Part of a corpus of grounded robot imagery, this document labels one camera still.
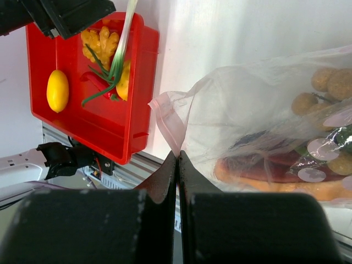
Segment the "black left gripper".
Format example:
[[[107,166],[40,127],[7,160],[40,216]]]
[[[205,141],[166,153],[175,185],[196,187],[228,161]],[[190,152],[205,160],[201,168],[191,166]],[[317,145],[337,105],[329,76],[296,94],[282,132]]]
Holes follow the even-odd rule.
[[[112,1],[103,0],[1,0],[1,35],[34,21],[45,36],[66,40],[115,11]]]

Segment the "green scallion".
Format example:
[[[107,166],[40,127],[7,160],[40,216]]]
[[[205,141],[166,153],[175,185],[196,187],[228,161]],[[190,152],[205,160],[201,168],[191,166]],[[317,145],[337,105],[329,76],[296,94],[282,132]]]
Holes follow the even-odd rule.
[[[118,82],[120,81],[120,78],[123,72],[123,64],[124,64],[124,58],[127,50],[129,32],[130,32],[130,28],[131,28],[131,24],[132,24],[132,20],[133,20],[133,16],[134,16],[137,4],[138,4],[138,0],[128,1],[122,34],[117,46],[117,50],[112,60],[111,69],[109,70],[108,73],[104,73],[104,68],[101,61],[98,60],[98,58],[96,57],[96,55],[94,54],[90,46],[86,45],[87,49],[91,52],[91,54],[93,55],[94,59],[96,60],[96,62],[98,63],[98,66],[101,68],[101,71],[102,71],[102,73],[96,72],[95,74],[99,76],[101,79],[105,80],[107,83],[109,83],[109,86],[104,90],[84,99],[81,103],[83,107],[89,101],[112,91],[113,88],[115,88]]]

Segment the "brown longan bunch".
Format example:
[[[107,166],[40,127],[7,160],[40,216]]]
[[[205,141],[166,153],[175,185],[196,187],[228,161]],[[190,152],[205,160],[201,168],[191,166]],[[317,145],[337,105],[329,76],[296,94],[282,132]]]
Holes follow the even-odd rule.
[[[316,92],[297,95],[291,110],[327,135],[295,152],[316,166],[326,165],[337,175],[351,176],[351,69],[321,68],[313,74],[311,85]]]

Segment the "clear zip top bag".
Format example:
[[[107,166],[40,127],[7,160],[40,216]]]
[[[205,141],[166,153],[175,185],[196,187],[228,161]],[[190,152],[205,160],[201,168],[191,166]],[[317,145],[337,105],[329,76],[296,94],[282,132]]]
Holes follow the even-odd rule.
[[[326,136],[291,109],[297,95],[316,92],[311,78],[321,68],[351,69],[351,47],[217,68],[187,92],[160,94],[150,107],[174,154],[185,152],[223,190],[259,191],[218,180],[218,159],[256,153],[267,159]],[[319,202],[351,206],[351,198]]]

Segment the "yellow ginger root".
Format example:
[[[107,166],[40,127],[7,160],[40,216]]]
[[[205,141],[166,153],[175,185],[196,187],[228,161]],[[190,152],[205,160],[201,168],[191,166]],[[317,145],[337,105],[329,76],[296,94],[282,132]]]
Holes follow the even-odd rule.
[[[99,32],[97,30],[84,30],[80,34],[80,37],[82,40],[83,55],[91,62],[96,62],[92,53],[87,48],[89,46],[105,70],[110,70],[111,58],[116,52],[119,35],[116,32],[110,32],[108,27],[103,26]]]

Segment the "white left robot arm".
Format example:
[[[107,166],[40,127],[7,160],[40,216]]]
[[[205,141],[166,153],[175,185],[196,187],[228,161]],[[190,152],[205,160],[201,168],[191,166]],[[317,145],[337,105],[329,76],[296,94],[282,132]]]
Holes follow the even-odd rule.
[[[1,36],[34,23],[46,37],[68,39],[115,10],[112,1],[1,1]],[[41,149],[1,158],[1,188],[46,179]]]

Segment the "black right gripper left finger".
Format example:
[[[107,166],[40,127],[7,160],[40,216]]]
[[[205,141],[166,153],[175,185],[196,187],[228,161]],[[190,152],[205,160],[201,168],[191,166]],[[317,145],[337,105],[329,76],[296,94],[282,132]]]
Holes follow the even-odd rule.
[[[38,190],[20,203],[1,263],[172,263],[176,158],[131,190]]]

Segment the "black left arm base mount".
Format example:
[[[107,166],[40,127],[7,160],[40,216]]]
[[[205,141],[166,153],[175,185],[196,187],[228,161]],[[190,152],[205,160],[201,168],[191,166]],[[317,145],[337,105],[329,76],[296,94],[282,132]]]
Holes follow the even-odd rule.
[[[93,170],[92,175],[97,179],[102,179],[103,173],[112,175],[114,162],[111,159],[79,143],[70,136],[67,136],[67,138],[71,144],[67,148],[71,161],[59,170],[60,173],[63,172],[64,176],[72,176],[78,169],[89,167]]]

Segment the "yellow mango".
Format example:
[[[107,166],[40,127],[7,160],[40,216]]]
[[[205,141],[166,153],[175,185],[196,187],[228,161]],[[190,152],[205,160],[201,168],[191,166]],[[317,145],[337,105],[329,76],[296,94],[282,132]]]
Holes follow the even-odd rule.
[[[54,70],[48,79],[47,102],[50,109],[59,113],[65,109],[69,101],[69,83],[61,70]]]

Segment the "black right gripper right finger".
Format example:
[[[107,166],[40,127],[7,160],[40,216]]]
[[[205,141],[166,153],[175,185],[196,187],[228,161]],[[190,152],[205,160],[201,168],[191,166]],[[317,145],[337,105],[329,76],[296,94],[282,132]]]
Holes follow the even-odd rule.
[[[185,263],[342,263],[311,195],[222,192],[185,152],[178,169]]]

